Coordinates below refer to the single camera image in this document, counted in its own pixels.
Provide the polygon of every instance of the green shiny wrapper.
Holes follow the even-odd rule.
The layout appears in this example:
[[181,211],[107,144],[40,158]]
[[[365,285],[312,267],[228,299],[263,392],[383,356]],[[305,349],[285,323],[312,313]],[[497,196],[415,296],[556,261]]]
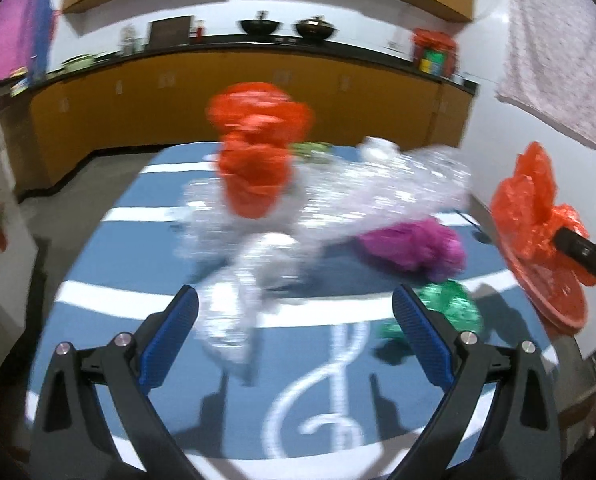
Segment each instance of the green shiny wrapper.
[[[478,306],[473,303],[462,285],[455,280],[430,283],[417,292],[420,301],[429,309],[441,312],[458,332],[480,333],[484,328]],[[396,321],[382,323],[379,336],[406,341]]]

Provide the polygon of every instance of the purple curtain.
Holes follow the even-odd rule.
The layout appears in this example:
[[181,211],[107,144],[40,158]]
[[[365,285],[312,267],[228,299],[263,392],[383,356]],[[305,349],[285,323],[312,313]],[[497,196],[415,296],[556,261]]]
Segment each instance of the purple curtain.
[[0,80],[29,65],[38,0],[0,2]]

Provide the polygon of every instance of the white cloth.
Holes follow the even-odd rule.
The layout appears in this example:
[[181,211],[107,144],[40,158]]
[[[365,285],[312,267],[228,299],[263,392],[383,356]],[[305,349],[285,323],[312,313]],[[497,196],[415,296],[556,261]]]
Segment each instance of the white cloth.
[[498,95],[596,147],[593,1],[511,0],[506,75]]

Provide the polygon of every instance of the kitchen counter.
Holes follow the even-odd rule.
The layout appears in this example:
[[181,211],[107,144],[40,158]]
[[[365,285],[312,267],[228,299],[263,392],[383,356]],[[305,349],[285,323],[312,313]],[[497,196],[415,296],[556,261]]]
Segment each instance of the kitchen counter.
[[335,41],[323,41],[315,43],[303,38],[293,36],[265,36],[254,37],[247,34],[229,34],[223,36],[205,36],[202,43],[191,43],[186,45],[171,46],[158,50],[146,50],[130,56],[117,56],[115,59],[108,59],[94,63],[94,65],[76,70],[74,72],[62,73],[48,78],[42,82],[34,83],[30,89],[37,90],[44,88],[59,81],[65,81],[77,78],[87,73],[95,72],[101,68],[126,63],[129,61],[143,59],[153,56],[163,56],[167,54],[176,54],[179,52],[207,52],[219,50],[272,50],[275,52],[286,52],[288,54],[309,54],[310,56],[322,56],[343,61],[360,62],[398,70],[400,72],[414,75],[416,77],[433,81],[435,83],[444,83],[455,88],[475,95],[478,83],[466,80],[464,84],[456,84],[453,81],[434,75],[429,75],[414,68],[411,61],[401,59],[390,54],[376,52],[368,48],[352,46]]

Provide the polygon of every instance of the blue table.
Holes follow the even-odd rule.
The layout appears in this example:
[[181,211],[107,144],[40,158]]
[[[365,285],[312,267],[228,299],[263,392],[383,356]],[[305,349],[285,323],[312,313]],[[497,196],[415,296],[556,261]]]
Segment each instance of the blue table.
[[[213,175],[217,147],[197,142],[163,150],[100,223],[56,295],[30,375],[28,420],[56,344],[90,348],[133,332],[182,284],[206,273],[180,256],[174,218],[184,184]],[[337,150],[357,160],[354,148]],[[506,346],[532,339],[553,374],[553,347],[497,249],[459,214],[438,218],[456,229],[468,252],[458,279],[482,312],[483,337]],[[305,284],[260,316],[254,365],[244,373],[223,371],[192,333],[150,399],[208,479],[380,478],[411,447],[443,395],[415,357],[377,336],[403,280],[415,282],[370,263],[354,242],[331,247]],[[98,394],[121,456],[141,466],[108,390],[99,386]],[[472,452],[492,396],[486,387],[454,463]]]

